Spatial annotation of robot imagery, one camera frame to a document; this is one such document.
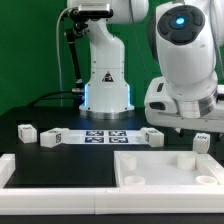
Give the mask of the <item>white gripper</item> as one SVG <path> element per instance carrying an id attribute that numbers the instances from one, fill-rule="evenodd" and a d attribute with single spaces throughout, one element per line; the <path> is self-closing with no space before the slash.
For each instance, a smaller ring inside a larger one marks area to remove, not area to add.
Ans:
<path id="1" fill-rule="evenodd" d="M 145 116 L 151 125 L 224 133 L 224 100 L 219 100 L 215 108 L 203 117 L 182 117 L 174 100 L 167 95 L 164 77 L 151 81 L 144 104 Z"/>

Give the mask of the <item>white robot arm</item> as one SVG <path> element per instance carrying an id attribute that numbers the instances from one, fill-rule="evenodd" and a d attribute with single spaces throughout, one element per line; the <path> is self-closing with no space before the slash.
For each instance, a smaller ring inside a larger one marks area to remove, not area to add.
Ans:
<path id="1" fill-rule="evenodd" d="M 109 24 L 147 17 L 148 0 L 67 0 L 76 35 L 90 42 L 91 76 L 80 112 L 98 119 L 131 112 L 125 46 Z M 224 133 L 224 85 L 215 66 L 224 45 L 224 0 L 171 0 L 154 10 L 147 39 L 162 75 L 151 81 L 145 115 L 152 125 Z"/>

